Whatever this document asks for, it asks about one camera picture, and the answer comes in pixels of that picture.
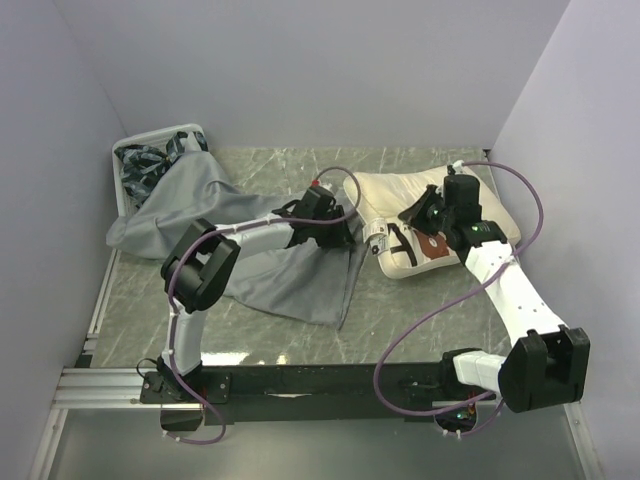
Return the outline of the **grey pillowcase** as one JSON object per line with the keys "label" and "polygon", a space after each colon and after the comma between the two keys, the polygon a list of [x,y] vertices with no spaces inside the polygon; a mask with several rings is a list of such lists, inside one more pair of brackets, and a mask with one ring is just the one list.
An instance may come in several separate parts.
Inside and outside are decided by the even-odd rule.
{"label": "grey pillowcase", "polygon": [[240,253],[224,294],[266,313],[339,329],[346,320],[366,248],[356,217],[332,225],[281,223],[244,232],[291,202],[243,193],[207,152],[181,156],[132,216],[120,216],[108,246],[164,261],[197,219],[222,229]]}

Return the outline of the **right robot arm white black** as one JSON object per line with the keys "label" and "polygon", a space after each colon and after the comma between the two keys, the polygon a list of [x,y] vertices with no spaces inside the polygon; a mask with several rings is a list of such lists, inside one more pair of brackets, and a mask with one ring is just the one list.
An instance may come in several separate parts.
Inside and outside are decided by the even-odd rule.
{"label": "right robot arm white black", "polygon": [[543,301],[516,260],[500,226],[482,217],[480,182],[450,171],[430,185],[401,220],[423,234],[443,234],[446,244],[483,285],[510,339],[507,356],[481,350],[444,354],[439,387],[460,399],[473,386],[502,396],[515,413],[582,399],[590,340],[570,328]]}

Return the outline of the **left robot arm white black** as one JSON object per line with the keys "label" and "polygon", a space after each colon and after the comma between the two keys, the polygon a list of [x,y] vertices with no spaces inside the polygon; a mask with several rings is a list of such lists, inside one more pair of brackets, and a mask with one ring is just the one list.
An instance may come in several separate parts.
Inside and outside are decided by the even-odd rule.
{"label": "left robot arm white black", "polygon": [[161,267],[170,311],[166,346],[158,359],[166,392],[179,402],[199,392],[206,313],[221,298],[238,261],[309,239],[319,247],[345,247],[354,242],[348,217],[334,194],[313,182],[301,199],[255,220],[214,225],[196,219]]}

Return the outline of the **cream pillow with bear print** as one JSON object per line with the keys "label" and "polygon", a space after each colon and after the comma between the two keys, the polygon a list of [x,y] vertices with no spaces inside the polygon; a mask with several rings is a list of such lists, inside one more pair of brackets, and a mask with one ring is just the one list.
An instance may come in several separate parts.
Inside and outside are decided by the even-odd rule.
{"label": "cream pillow with bear print", "polygon": [[410,174],[357,172],[346,178],[343,188],[351,202],[359,203],[357,211],[365,226],[366,238],[387,226],[386,242],[373,255],[387,277],[402,279],[430,270],[459,263],[454,251],[446,246],[445,237],[436,238],[415,232],[398,218],[411,207],[430,185],[439,186],[447,175],[444,166]]}

